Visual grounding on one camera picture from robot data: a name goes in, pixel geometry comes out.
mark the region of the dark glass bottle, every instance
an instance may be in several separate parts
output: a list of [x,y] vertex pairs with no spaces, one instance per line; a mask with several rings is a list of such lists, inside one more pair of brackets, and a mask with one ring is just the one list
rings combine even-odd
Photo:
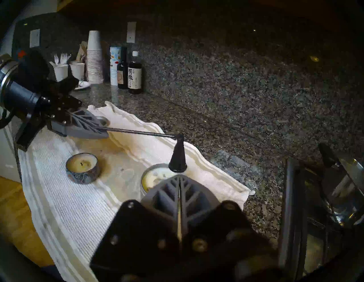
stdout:
[[121,60],[118,64],[118,88],[128,89],[128,63],[126,62],[126,47],[121,47]]
[[133,51],[132,59],[128,63],[128,89],[131,94],[142,92],[142,64],[137,51]]

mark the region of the candle wax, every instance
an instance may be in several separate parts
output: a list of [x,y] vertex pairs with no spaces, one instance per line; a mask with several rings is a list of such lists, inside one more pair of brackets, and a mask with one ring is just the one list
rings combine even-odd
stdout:
[[142,179],[142,186],[144,190],[148,192],[149,189],[176,174],[177,173],[171,171],[168,167],[157,167],[144,175]]
[[69,159],[66,166],[71,172],[81,173],[92,169],[96,165],[96,162],[97,159],[95,156],[88,153],[82,153],[74,155]]

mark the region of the light switch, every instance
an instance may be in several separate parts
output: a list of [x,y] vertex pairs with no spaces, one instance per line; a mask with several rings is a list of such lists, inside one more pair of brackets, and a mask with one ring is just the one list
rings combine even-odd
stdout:
[[126,43],[135,43],[135,30],[137,28],[136,21],[128,22],[128,31],[126,33]]
[[30,32],[29,47],[39,46],[40,29],[35,29]]

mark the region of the paper cup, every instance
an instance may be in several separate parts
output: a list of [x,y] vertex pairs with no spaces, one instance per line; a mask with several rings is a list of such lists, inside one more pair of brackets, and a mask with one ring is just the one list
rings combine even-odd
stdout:
[[83,81],[84,71],[85,71],[85,63],[78,63],[71,65],[72,75],[79,81]]
[[101,50],[100,31],[90,30],[88,33],[87,50]]
[[56,65],[53,69],[57,81],[61,81],[68,77],[68,65]]

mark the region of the small plate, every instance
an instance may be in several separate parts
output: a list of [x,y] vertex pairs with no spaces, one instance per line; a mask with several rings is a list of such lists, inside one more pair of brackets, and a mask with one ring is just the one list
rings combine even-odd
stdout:
[[81,90],[81,89],[85,89],[87,87],[90,87],[91,83],[88,81],[79,81],[78,82],[78,87],[75,88],[75,90]]

